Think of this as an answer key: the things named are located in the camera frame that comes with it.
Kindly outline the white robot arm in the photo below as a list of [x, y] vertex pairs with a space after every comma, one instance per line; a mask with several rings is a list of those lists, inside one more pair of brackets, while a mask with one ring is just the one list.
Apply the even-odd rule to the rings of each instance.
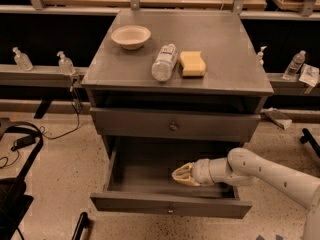
[[245, 148], [232, 149], [226, 158], [199, 159], [172, 173], [172, 178], [188, 186], [253, 185], [258, 179], [268, 183], [308, 210], [303, 240], [320, 240], [320, 179], [266, 160]]

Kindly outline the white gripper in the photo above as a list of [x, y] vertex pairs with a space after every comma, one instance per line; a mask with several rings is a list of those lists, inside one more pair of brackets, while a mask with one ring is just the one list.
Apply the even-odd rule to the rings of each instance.
[[195, 163], [184, 164], [172, 173], [172, 177], [176, 182], [187, 186], [211, 186], [214, 184], [210, 175], [209, 159], [200, 159]]

